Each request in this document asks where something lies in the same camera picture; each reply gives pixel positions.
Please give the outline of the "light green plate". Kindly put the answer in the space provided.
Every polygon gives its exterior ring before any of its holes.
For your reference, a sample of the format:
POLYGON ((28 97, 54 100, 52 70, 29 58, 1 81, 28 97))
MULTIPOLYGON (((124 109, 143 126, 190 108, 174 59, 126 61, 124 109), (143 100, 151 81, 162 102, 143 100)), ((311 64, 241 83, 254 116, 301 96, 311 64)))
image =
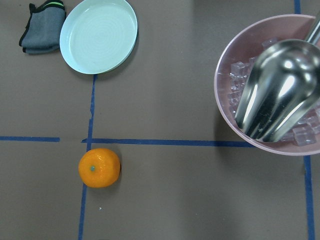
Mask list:
POLYGON ((84 0, 63 23, 60 52, 73 70, 101 74, 127 59, 137 35, 137 16, 126 0, 84 0))

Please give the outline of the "orange fruit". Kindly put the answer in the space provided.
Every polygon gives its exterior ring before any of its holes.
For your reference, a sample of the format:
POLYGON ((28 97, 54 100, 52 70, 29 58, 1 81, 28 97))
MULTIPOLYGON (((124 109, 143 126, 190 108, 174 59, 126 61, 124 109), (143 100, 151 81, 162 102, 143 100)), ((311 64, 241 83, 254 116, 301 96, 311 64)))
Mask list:
POLYGON ((90 188, 105 188, 120 177, 121 162, 118 155, 107 148, 95 148, 86 152, 78 164, 83 183, 90 188))

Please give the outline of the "pink bowl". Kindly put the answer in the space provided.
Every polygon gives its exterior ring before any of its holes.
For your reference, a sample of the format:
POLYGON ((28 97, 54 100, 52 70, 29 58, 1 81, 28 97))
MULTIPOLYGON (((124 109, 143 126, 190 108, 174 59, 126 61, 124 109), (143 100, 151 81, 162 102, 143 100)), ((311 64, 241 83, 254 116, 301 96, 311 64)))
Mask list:
POLYGON ((262 43, 273 37, 279 40, 304 39, 315 17, 305 14, 284 14, 265 18, 240 31, 226 46, 218 61, 214 74, 214 95, 218 109, 229 127, 240 136, 245 143, 261 150, 285 155, 306 156, 320 152, 320 136, 316 142, 298 146, 293 142, 259 142, 243 134, 231 112, 228 95, 231 94, 231 64, 246 62, 249 58, 260 55, 264 48, 262 43))

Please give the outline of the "folded grey cloth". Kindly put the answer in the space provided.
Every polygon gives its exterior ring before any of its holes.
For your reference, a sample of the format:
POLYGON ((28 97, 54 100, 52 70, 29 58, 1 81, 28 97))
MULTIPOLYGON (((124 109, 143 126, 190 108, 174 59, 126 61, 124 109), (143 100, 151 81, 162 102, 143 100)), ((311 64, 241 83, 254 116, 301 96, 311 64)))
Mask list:
POLYGON ((29 19, 19 40, 22 51, 30 55, 45 54, 60 48, 61 29, 66 19, 63 1, 47 0, 29 4, 29 19))

